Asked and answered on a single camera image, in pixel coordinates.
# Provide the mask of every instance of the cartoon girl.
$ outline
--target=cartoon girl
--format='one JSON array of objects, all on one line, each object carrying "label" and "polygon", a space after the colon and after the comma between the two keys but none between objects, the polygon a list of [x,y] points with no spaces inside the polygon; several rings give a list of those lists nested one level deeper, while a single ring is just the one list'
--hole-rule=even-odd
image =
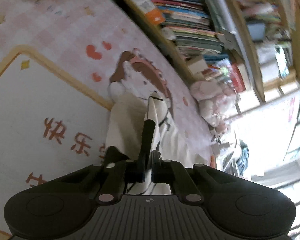
[{"label": "cartoon girl", "polygon": [[172,95],[167,87],[167,81],[162,77],[160,69],[144,58],[138,49],[133,49],[133,52],[124,51],[121,54],[117,68],[109,81],[109,93],[115,102],[126,91],[144,101],[156,91],[165,98],[172,114]]}]

